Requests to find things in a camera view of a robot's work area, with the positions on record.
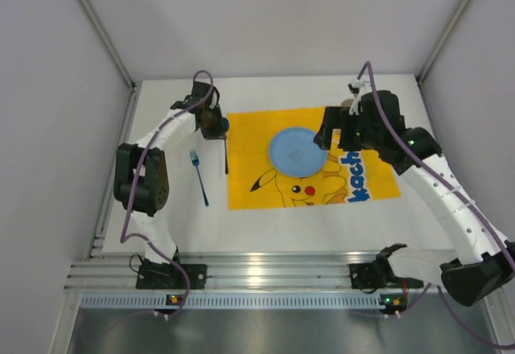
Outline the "blue metallic spoon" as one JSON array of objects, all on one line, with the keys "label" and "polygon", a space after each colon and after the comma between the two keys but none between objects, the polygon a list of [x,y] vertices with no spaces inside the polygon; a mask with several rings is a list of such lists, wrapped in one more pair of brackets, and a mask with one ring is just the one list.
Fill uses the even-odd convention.
[{"label": "blue metallic spoon", "polygon": [[224,135],[224,149],[225,149],[225,174],[229,174],[229,158],[228,158],[228,146],[227,146],[227,139],[228,139],[228,133],[229,133],[229,120],[228,118],[224,117],[222,119],[223,126],[225,128],[225,135]]}]

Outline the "blue metallic fork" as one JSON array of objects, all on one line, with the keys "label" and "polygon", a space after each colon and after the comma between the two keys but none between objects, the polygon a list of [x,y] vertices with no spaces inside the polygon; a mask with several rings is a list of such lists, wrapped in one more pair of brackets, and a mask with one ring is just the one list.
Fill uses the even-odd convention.
[{"label": "blue metallic fork", "polygon": [[196,153],[195,150],[191,150],[189,152],[189,154],[190,154],[190,159],[192,161],[192,165],[196,169],[196,174],[197,174],[197,177],[199,179],[200,189],[202,191],[202,196],[203,196],[203,200],[204,200],[204,205],[206,207],[208,207],[209,206],[209,201],[208,201],[207,193],[205,191],[204,183],[203,183],[203,180],[202,180],[202,177],[201,177],[201,173],[200,173],[200,160],[199,160],[198,154]]}]

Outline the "yellow Pikachu cloth placemat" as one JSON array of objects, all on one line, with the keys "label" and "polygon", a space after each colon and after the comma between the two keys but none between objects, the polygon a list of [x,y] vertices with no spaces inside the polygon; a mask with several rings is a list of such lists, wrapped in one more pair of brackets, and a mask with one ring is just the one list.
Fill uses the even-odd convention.
[{"label": "yellow Pikachu cloth placemat", "polygon": [[295,178],[278,171],[269,144],[281,130],[303,127],[316,131],[323,108],[229,114],[229,208],[271,209],[359,203],[400,195],[393,169],[372,150],[345,152],[339,133],[324,166],[313,176]]}]

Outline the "light blue plate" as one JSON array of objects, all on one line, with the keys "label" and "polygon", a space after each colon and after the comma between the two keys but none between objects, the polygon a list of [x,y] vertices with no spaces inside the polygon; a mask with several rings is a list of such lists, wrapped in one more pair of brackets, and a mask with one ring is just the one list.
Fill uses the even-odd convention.
[{"label": "light blue plate", "polygon": [[315,133],[305,127],[289,127],[270,140],[268,158],[280,173],[304,178],[321,171],[328,160],[328,151],[314,143]]}]

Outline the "beige paper cup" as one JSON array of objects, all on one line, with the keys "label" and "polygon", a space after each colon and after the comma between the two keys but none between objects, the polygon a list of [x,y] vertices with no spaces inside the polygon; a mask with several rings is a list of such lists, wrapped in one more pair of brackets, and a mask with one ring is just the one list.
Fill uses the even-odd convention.
[{"label": "beige paper cup", "polygon": [[341,102],[340,107],[343,108],[343,109],[349,109],[352,106],[354,101],[355,101],[354,98],[346,99],[346,100]]}]

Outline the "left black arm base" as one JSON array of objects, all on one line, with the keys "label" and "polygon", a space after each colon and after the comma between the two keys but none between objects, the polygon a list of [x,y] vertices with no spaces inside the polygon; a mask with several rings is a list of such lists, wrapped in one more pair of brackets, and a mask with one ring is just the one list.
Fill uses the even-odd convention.
[{"label": "left black arm base", "polygon": [[[190,281],[191,290],[202,290],[207,281],[208,267],[205,264],[181,263],[179,255],[174,256]],[[137,274],[136,288],[139,290],[185,290],[186,278],[169,263],[155,263],[139,254],[130,259],[130,269]]]}]

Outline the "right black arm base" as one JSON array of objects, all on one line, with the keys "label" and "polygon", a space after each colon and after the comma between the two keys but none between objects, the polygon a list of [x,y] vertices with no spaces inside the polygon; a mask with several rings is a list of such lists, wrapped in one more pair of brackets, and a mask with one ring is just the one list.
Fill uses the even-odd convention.
[{"label": "right black arm base", "polygon": [[422,289],[424,283],[412,278],[386,278],[379,274],[374,264],[352,263],[348,266],[351,287],[354,290],[362,290],[365,293],[373,293],[383,289]]}]

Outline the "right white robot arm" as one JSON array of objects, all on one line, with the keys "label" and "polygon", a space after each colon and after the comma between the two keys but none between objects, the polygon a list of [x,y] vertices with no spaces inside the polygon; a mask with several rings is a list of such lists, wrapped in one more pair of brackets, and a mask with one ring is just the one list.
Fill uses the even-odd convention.
[{"label": "right white robot arm", "polygon": [[415,190],[454,249],[436,253],[405,244],[385,247],[373,261],[383,282],[410,278],[431,283],[469,307],[513,279],[514,243],[480,220],[462,186],[443,182],[451,170],[442,148],[422,127],[406,127],[395,94],[381,90],[326,107],[314,143],[329,149],[334,130],[340,131],[338,147],[347,154],[376,151]]}]

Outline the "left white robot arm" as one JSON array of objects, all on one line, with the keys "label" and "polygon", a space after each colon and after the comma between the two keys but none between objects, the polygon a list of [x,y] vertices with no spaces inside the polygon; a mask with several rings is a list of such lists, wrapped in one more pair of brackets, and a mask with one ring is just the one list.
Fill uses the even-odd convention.
[{"label": "left white robot arm", "polygon": [[171,264],[178,253],[161,213],[170,194],[167,152],[197,132],[207,141],[222,140],[228,132],[212,81],[192,81],[191,92],[175,102],[155,128],[117,148],[113,196],[126,212],[120,242],[143,241],[145,259],[151,263]]}]

